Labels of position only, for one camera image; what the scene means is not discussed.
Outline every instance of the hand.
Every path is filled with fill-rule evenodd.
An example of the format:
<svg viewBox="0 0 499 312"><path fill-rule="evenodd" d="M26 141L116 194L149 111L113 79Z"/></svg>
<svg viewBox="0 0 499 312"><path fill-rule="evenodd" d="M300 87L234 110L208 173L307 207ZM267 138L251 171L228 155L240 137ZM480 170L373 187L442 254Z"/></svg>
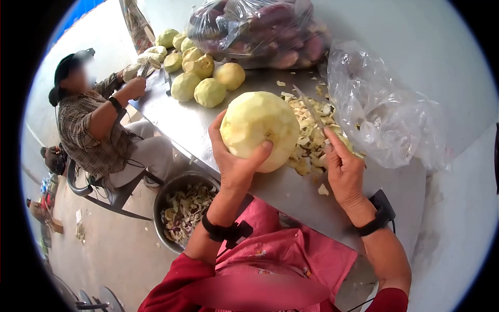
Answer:
<svg viewBox="0 0 499 312"><path fill-rule="evenodd" d="M367 198L362 195L364 160L350 153L336 133L324 128L331 145L326 145L327 179L338 204L345 210L357 207Z"/></svg>
<svg viewBox="0 0 499 312"><path fill-rule="evenodd" d="M135 77L130 80L123 89L115 94L115 98L122 104L126 105L128 100L140 97L146 93L146 79Z"/></svg>
<svg viewBox="0 0 499 312"><path fill-rule="evenodd" d="M270 156L273 142L264 141L249 158L239 158L232 155L225 146L220 134L220 125L225 116L224 110L215 118L208 128L212 141L213 156L220 169L221 185L224 192L246 194L251 185L253 174L257 168Z"/></svg>

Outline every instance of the hat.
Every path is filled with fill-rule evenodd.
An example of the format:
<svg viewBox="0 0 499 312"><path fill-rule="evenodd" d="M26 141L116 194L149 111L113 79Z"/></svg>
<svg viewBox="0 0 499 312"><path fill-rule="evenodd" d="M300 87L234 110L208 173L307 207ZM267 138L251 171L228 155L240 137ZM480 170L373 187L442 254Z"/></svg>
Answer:
<svg viewBox="0 0 499 312"><path fill-rule="evenodd" d="M55 69L54 74L54 88L48 94L48 101L52 106L56 107L60 100L62 100L63 92L60 89L61 80L69 76L69 72L75 68L80 67L85 61L95 55L93 48L87 50L80 50L77 53L72 53L63 58Z"/></svg>

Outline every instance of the chair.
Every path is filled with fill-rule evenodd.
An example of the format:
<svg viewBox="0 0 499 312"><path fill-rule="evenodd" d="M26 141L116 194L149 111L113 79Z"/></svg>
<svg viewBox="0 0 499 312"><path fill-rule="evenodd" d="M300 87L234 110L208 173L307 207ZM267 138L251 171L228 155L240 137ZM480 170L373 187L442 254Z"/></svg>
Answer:
<svg viewBox="0 0 499 312"><path fill-rule="evenodd" d="M150 173L147 170L142 171L141 174L139 174L135 179L132 181L128 182L127 184L123 185L122 187L116 188L113 191L110 189L107 189L107 192L109 194L108 198L111 204L102 202L96 198L90 197L89 195L94 191L92 188L92 185L87 185L82 188L78 188L75 185L76 182L76 162L72 159L69 160L69 165L67 169L67 183L69 185L69 188L73 191L78 196L83 196L89 201L91 201L94 204L97 204L107 210L119 213L124 216L132 217L132 218L137 218L137 219L142 219L142 220L148 220L151 221L151 219L134 214L133 212L129 212L126 210L123 210L123 206L125 205L126 201L128 200L128 197L132 195L133 190L137 187L137 184L139 184L140 180L144 177L148 177L154 182L158 183L159 185L163 185L165 182Z"/></svg>

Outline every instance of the concrete floor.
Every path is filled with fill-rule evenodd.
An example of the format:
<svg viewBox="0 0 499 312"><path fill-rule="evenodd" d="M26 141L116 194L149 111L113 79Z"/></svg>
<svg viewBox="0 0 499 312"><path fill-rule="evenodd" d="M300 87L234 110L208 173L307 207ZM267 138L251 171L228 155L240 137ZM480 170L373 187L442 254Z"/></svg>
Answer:
<svg viewBox="0 0 499 312"><path fill-rule="evenodd" d="M97 29L99 35L88 35L95 34ZM78 21L40 65L28 99L23 130L21 157L30 173L23 173L26 196L37 198L39 184L36 180L47 174L39 148L58 143L54 113L46 100L53 86L53 70L63 56L89 47L97 51L96 61L102 64L99 78L131 63L134 50L117 0L104 2ZM141 118L133 108L129 111L132 112L132 121ZM124 209L151 218L154 198L155 194L141 182ZM82 214L85 244L75 236L78 210ZM76 294L84 289L90 296L98 297L99 287L107 286L126 311L135 311L148 292L163 279L176 258L161 244L152 222L107 211L74 195L65 178L59 182L53 215L63 223L64 234L51 235L50 265L53 273ZM36 232L35 227L36 222L32 222L33 232ZM364 302L374 282L376 278L368 262L359 257L341 286L336 304L347 311Z"/></svg>

